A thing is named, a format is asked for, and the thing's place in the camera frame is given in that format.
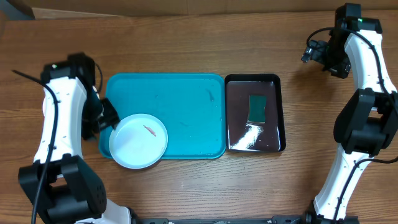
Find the light blue plate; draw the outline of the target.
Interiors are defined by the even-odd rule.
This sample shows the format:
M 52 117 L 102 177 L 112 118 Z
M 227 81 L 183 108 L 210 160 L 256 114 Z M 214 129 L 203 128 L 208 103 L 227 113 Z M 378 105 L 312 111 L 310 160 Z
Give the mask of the light blue plate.
M 146 169 L 159 162 L 168 145 L 164 124 L 149 114 L 134 114 L 120 121 L 109 137 L 112 158 L 128 169 Z

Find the green sponge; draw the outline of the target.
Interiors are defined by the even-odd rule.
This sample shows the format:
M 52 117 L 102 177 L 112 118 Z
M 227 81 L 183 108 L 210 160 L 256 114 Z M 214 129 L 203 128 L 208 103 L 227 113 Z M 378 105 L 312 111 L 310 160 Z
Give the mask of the green sponge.
M 249 96 L 249 123 L 265 123 L 266 115 L 265 108 L 267 104 L 267 97 L 264 95 L 250 95 Z

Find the pink plate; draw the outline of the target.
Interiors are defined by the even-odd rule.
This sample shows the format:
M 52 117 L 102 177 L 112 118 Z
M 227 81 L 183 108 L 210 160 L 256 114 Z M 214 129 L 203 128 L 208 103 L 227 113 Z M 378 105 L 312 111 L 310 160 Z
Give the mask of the pink plate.
M 42 102 L 42 113 L 43 113 L 43 116 L 45 117 L 45 113 L 46 113 L 46 98 L 44 98 L 44 100 Z

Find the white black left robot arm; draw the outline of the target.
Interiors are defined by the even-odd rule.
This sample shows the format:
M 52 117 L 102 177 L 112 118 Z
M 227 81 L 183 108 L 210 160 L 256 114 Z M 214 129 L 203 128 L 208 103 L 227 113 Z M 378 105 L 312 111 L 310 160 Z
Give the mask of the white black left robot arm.
M 109 100 L 98 96 L 96 68 L 57 62 L 34 80 L 44 88 L 44 126 L 32 165 L 18 173 L 33 205 L 32 223 L 139 223 L 130 208 L 107 198 L 104 183 L 83 160 L 82 140 L 120 121 Z

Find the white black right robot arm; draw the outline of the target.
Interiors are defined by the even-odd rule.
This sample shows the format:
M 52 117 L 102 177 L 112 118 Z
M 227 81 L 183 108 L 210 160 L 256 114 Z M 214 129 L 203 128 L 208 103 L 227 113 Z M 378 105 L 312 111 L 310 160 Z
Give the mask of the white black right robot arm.
M 346 207 L 367 166 L 397 132 L 397 88 L 382 54 L 379 20 L 343 16 L 327 29 L 328 42 L 307 39 L 302 56 L 323 64 L 339 78 L 351 72 L 355 92 L 338 115 L 333 135 L 337 152 L 328 177 L 301 219 L 302 223 L 358 223 Z

